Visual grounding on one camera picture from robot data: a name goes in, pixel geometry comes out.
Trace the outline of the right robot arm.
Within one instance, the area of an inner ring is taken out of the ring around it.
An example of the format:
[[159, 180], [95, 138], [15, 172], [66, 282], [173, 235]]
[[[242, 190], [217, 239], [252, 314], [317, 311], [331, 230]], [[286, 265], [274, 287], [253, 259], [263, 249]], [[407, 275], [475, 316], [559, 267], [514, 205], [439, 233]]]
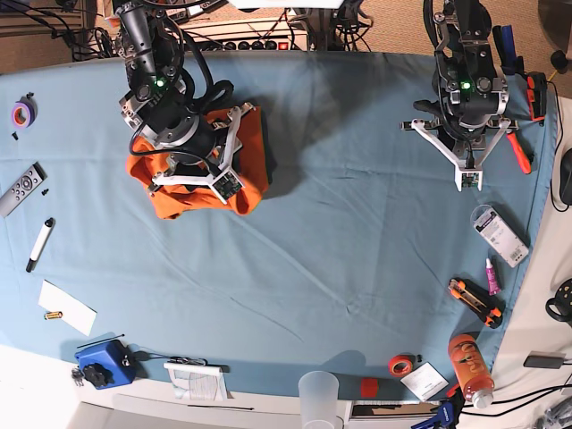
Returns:
[[208, 188], [226, 202], [244, 186], [233, 162], [242, 148], [241, 119], [255, 107], [234, 106], [225, 118], [209, 121], [207, 114], [228, 100], [233, 85], [214, 81], [198, 45], [168, 16], [166, 5], [124, 1], [115, 14], [120, 21], [115, 47], [130, 88], [120, 101], [122, 117], [131, 138], [151, 146], [130, 144], [130, 154], [166, 157], [166, 166], [152, 174], [148, 193], [182, 185]]

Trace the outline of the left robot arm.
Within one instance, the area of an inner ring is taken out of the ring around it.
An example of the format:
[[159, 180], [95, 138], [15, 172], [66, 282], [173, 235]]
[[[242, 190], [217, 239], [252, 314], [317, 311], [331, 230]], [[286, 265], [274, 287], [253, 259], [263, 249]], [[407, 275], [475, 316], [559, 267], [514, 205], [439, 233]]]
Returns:
[[492, 20], [478, 1], [445, 1], [437, 12], [432, 1], [424, 1], [423, 19], [433, 45], [437, 99], [417, 100], [413, 106], [433, 119], [402, 122], [400, 127], [416, 131], [460, 171], [473, 173], [492, 151], [488, 145], [476, 160], [475, 144], [489, 129], [496, 129], [499, 139], [510, 127], [503, 117], [509, 84], [494, 65], [489, 43]]

